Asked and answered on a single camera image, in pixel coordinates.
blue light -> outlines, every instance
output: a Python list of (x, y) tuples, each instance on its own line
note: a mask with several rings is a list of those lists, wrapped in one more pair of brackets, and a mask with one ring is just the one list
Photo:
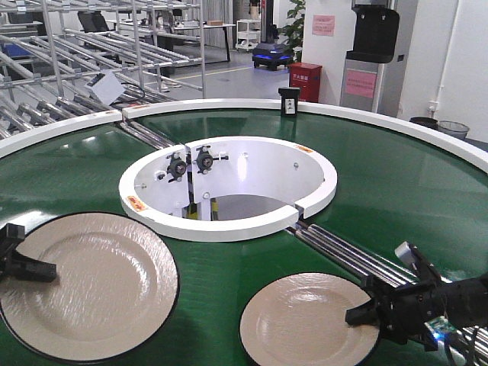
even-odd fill
[(256, 55), (255, 57), (259, 57), (260, 59), (271, 59), (271, 56), (265, 56), (265, 55)]
[(434, 336), (436, 341), (442, 341), (444, 340), (445, 337), (444, 333), (438, 333), (438, 332), (432, 332), (432, 335)]

green conveyor belt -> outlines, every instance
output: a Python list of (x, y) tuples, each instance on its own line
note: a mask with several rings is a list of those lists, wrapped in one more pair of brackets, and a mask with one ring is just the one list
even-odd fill
[[(311, 217), (354, 244), (394, 260), (415, 243), (446, 277), (488, 270), (488, 177), (429, 144), (338, 118), (279, 111), (211, 110), (141, 118), (175, 142), (211, 136), (268, 136), (316, 149), (337, 169), (337, 194)], [(0, 160), (0, 223), (29, 218), (27, 228), (81, 211), (122, 214), (118, 180), (153, 149), (103, 126), (37, 144)], [(181, 279), (168, 322), (109, 365), (252, 365), (239, 341), (239, 317), (250, 297), (277, 278), (323, 271), (357, 279), (286, 232), (232, 243), (163, 238)], [(0, 325), (0, 365), (55, 365), (27, 350)], [(382, 341), (366, 365), (445, 364), (421, 346)]]

white cart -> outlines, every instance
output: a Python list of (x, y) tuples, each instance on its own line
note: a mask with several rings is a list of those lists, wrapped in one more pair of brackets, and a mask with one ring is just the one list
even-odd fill
[(259, 19), (241, 19), (237, 21), (237, 50), (252, 50), (261, 42), (261, 21)]

plate rim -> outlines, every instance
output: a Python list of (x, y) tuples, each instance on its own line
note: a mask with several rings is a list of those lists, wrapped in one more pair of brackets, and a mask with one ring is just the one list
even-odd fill
[[(59, 220), (59, 219), (62, 219), (62, 218), (66, 218), (66, 217), (82, 215), (82, 214), (106, 214), (106, 215), (111, 215), (111, 216), (115, 216), (115, 217), (124, 218), (126, 220), (133, 221), (135, 223), (138, 223), (139, 225), (142, 225), (143, 227), (145, 227), (146, 229), (148, 229), (151, 233), (154, 233), (156, 236), (158, 236), (160, 238), (160, 235), (156, 231), (154, 231), (153, 229), (151, 229), (149, 226), (147, 226), (145, 223), (142, 223), (142, 222), (140, 222), (140, 221), (138, 221), (136, 219), (133, 219), (132, 217), (123, 215), (122, 213), (114, 213), (114, 212), (108, 212), (108, 211), (102, 211), (102, 210), (87, 210), (87, 211), (77, 211), (77, 212), (66, 213), (66, 214), (63, 214), (63, 215), (59, 215), (59, 216), (53, 217), (53, 218), (45, 221), (44, 223), (42, 223), (42, 224), (34, 227), (32, 230), (30, 230), (28, 233), (26, 233), (25, 239), (27, 239), (27, 237), (30, 234), (32, 234), (34, 231), (40, 229), (41, 227), (43, 227), (43, 226), (45, 226), (45, 225), (47, 225), (49, 223), (52, 223), (53, 221), (56, 221), (56, 220)], [(142, 342), (136, 344), (132, 348), (127, 349), (126, 351), (123, 351), (123, 352), (118, 353), (116, 355), (108, 356), (108, 357), (105, 357), (105, 358), (93, 358), (93, 359), (87, 359), (87, 360), (75, 360), (75, 359), (57, 357), (57, 356), (54, 356), (54, 355), (50, 355), (49, 353), (43, 352), (40, 349), (32, 346), (27, 341), (25, 341), (21, 336), (18, 335), (18, 333), (15, 331), (15, 329), (12, 327), (12, 325), (8, 321), (7, 316), (5, 315), (4, 306), (2, 304), (2, 299), (1, 298), (0, 298), (0, 318), (2, 319), (2, 321), (5, 324), (5, 326), (8, 329), (8, 331), (14, 336), (15, 339), (17, 339), (19, 341), (19, 343), (22, 346), (24, 346), (27, 350), (35, 353), (36, 355), (40, 355), (40, 356), (42, 356), (42, 357), (44, 357), (44, 358), (46, 358), (46, 359), (48, 359), (50, 361), (55, 361), (55, 362), (59, 362), (59, 363), (63, 363), (63, 364), (74, 364), (74, 365), (77, 365), (77, 364), (98, 364), (98, 363), (101, 363), (101, 362), (116, 361), (117, 359), (121, 359), (122, 357), (128, 355), (129, 353), (135, 352), (138, 348), (141, 348), (141, 347), (143, 347), (143, 345), (145, 345), (146, 343), (150, 342), (151, 339), (153, 339), (153, 337), (156, 336), (156, 334), (162, 329), (162, 327), (172, 317), (173, 313), (175, 312), (175, 308), (177, 306), (177, 303), (178, 303), (178, 299), (179, 299), (179, 295), (180, 295), (180, 290), (181, 290), (181, 278), (180, 278), (180, 275), (181, 274), (180, 274), (180, 270), (179, 270), (179, 267), (178, 267), (178, 265), (176, 263), (175, 257), (173, 255), (171, 249), (166, 245), (166, 243), (161, 238), (160, 238), (160, 240), (162, 241), (162, 243), (165, 245), (165, 247), (169, 251), (169, 254), (171, 255), (171, 257), (173, 259), (173, 263), (175, 265), (175, 270), (176, 270), (176, 291), (175, 291), (175, 299), (173, 300), (173, 304), (172, 304), (171, 309), (168, 312), (168, 315), (162, 321), (162, 323), (159, 325), (159, 327), (149, 337), (145, 338)]]
[[(252, 299), (254, 299), (254, 297), (259, 293), (261, 292), (262, 290), (264, 290), (267, 286), (270, 286), (272, 284), (274, 284), (275, 282), (278, 282), (280, 280), (283, 280), (285, 278), (289, 278), (289, 277), (293, 277), (293, 276), (296, 276), (296, 275), (313, 275), (313, 274), (318, 274), (318, 275), (327, 275), (327, 276), (330, 276), (330, 277), (336, 277), (336, 278), (341, 278), (342, 280), (345, 280), (347, 282), (350, 282), (351, 284), (353, 284), (354, 286), (356, 286), (357, 288), (361, 289), (359, 287), (358, 284), (356, 284), (355, 282), (353, 282), (352, 280), (350, 280), (349, 278), (346, 278), (345, 276), (343, 275), (338, 275), (338, 274), (330, 274), (330, 273), (326, 273), (326, 272), (319, 272), (319, 271), (301, 271), (301, 272), (295, 272), (295, 273), (291, 273), (291, 274), (286, 274), (282, 277), (279, 277), (279, 278), (276, 278), (274, 279), (273, 281), (270, 281), (269, 283), (267, 283), (266, 285), (262, 286), (259, 290), (257, 290), (247, 301), (246, 301), (246, 305), (243, 307), (242, 311), (241, 311), (241, 315), (239, 317), (239, 343), (241, 345), (241, 348), (242, 350), (244, 351), (244, 353), (246, 354), (246, 357), (251, 359), (252, 362), (254, 362), (254, 364), (256, 366), (267, 366), (267, 365), (261, 365), (259, 364), (253, 357), (252, 355), (248, 352), (247, 348), (244, 346), (244, 342), (242, 341), (242, 333), (241, 333), (241, 324), (242, 324), (242, 316), (244, 315), (244, 312), (246, 311), (246, 308), (247, 306), (249, 305), (249, 303), (252, 301)], [(377, 337), (374, 341), (374, 344), (373, 344), (373, 347), (371, 348), (371, 350), (354, 366), (359, 366), (361, 364), (363, 364), (364, 362), (366, 362), (366, 360), (368, 360), (373, 354), (374, 354), (374, 351), (377, 349), (377, 347), (379, 346), (380, 344), (380, 341), (381, 341), (381, 336), (380, 336), (380, 328), (378, 328), (378, 332), (377, 332)]]

pink sign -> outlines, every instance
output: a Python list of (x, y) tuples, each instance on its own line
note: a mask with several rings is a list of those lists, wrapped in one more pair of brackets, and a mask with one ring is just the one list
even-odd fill
[(345, 92), (361, 97), (373, 98), (376, 85), (376, 72), (365, 72), (353, 69), (346, 70)]
[(336, 28), (336, 17), (335, 15), (314, 15), (312, 34), (316, 36), (330, 36), (334, 35), (334, 30)]

